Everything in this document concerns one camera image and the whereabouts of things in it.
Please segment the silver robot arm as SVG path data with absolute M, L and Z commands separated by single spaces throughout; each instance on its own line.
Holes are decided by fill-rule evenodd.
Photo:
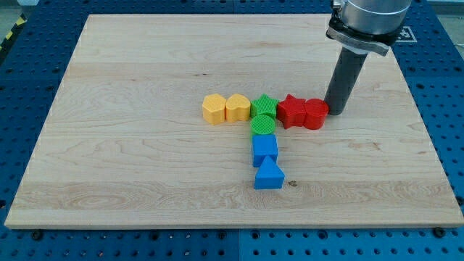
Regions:
M 326 36 L 356 54 L 386 56 L 410 5 L 411 0 L 332 0 Z

